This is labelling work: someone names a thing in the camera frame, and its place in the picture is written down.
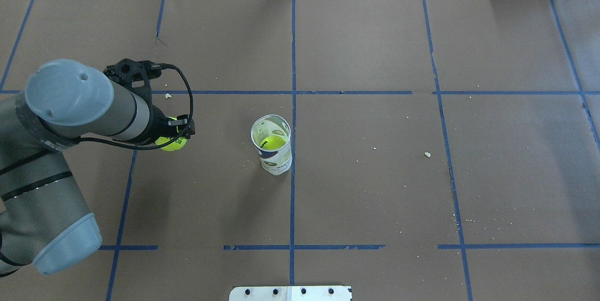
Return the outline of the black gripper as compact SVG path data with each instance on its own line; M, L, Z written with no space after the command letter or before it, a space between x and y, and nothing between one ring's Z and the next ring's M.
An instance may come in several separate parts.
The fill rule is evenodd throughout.
M150 121L141 134L141 146L156 143L159 138L190 139L195 135L195 122L192 115L165 116L156 106L150 109Z

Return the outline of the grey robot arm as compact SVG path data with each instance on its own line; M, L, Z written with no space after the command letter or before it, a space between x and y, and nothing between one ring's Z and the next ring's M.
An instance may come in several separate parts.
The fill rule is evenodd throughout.
M129 150L177 147L195 134L189 113L168 117L150 82L175 65L123 59L105 70L70 59L40 66L24 90L1 101L1 276L33 265L53 275L103 243L64 157L79 143Z

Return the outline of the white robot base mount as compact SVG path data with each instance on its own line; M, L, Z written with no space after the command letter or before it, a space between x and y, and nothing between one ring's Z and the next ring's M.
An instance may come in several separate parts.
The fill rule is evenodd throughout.
M230 301L352 301L350 286L238 286Z

